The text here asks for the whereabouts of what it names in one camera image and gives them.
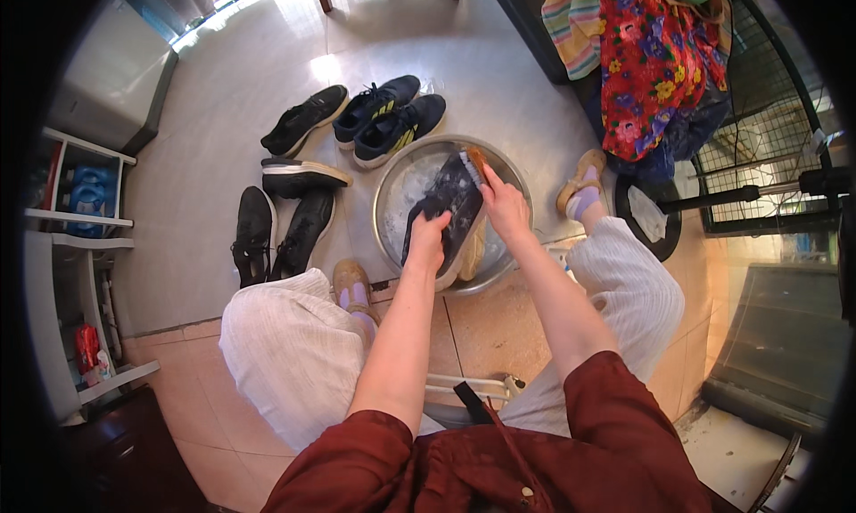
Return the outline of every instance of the white pants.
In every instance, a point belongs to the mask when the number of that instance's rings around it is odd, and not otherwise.
[[[615,332],[630,372],[646,382],[683,315],[678,283],[622,219],[597,222],[568,265]],[[220,349],[238,390],[295,452],[342,422],[365,363],[357,321],[330,291],[311,269],[240,290],[222,315]],[[508,426],[570,436],[552,361],[499,416]],[[443,429],[423,414],[420,435]]]

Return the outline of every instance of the hand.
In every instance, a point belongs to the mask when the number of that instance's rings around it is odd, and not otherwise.
[[[503,182],[487,164],[485,177],[487,184],[482,184],[478,190],[485,200],[490,224],[502,241],[510,246],[511,241],[531,234],[529,205],[516,187]]]
[[[452,220],[452,212],[446,210],[441,215],[427,221],[422,212],[410,228],[410,249],[407,251],[405,268],[424,269],[432,277],[443,265],[443,229]]]

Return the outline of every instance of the forearm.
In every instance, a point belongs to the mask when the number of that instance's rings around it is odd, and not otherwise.
[[[419,432],[431,347],[434,276],[405,265],[390,310],[378,328],[348,415],[377,410]]]
[[[617,353],[615,335],[535,235],[521,233],[507,245],[527,281],[560,382],[595,353],[605,349]]]

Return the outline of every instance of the striped towel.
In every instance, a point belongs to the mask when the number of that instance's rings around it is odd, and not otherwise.
[[[600,65],[600,0],[544,0],[541,20],[553,39],[569,79],[580,79]]]

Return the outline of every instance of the shelving unit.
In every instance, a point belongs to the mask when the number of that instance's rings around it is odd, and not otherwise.
[[[106,311],[99,299],[98,288],[102,282],[96,279],[94,252],[133,247],[134,241],[130,238],[93,239],[33,230],[24,234],[24,280],[29,332],[38,370],[58,422],[108,392],[160,369],[157,360],[139,367],[126,365],[118,368],[113,362],[104,331],[102,316]],[[55,248],[78,250],[70,255],[68,261],[76,265],[65,268],[62,263],[59,264],[66,276],[64,279],[55,270]],[[74,274],[72,279],[76,279],[76,286],[69,283],[69,273]],[[75,388],[76,371],[70,370],[68,351],[62,340],[57,299],[68,297],[69,292],[77,293],[83,321],[95,328],[99,347],[110,356],[111,377],[84,390]]]
[[[54,141],[61,143],[59,150],[59,159],[57,163],[57,172],[50,177],[52,183],[47,184],[45,192],[50,191],[50,208],[27,208],[24,215],[34,219],[48,219],[53,221],[62,221],[65,223],[93,223],[104,226],[104,234],[114,227],[133,227],[134,222],[130,219],[120,217],[122,213],[122,178],[125,165],[137,165],[135,157],[126,154],[117,153],[110,149],[104,148],[89,141],[75,138],[67,133],[59,132],[53,128],[43,128],[42,135]],[[116,172],[115,186],[115,208],[113,217],[105,218],[100,216],[91,216],[86,214],[75,214],[70,211],[61,210],[62,203],[60,197],[60,182],[64,171],[67,171],[70,162],[69,159],[80,161],[89,161],[93,164],[102,164],[111,166]]]

